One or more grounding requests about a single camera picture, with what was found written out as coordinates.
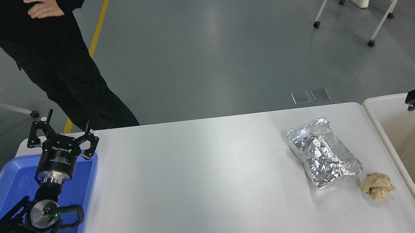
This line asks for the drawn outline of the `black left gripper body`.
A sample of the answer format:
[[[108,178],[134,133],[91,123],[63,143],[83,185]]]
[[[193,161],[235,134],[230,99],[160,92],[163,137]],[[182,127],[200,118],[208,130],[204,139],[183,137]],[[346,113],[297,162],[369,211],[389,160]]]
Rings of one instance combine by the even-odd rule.
[[[57,172],[65,177],[72,177],[77,157],[80,154],[78,146],[58,147],[55,145],[42,146],[36,174],[38,180],[43,180],[49,173]]]

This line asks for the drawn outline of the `person's hand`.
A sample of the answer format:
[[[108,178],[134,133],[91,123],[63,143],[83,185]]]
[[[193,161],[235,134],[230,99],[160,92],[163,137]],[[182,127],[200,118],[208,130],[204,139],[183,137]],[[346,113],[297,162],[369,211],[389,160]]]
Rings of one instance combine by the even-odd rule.
[[[65,15],[56,0],[23,0],[24,3],[34,5],[28,10],[32,19],[43,19]]]

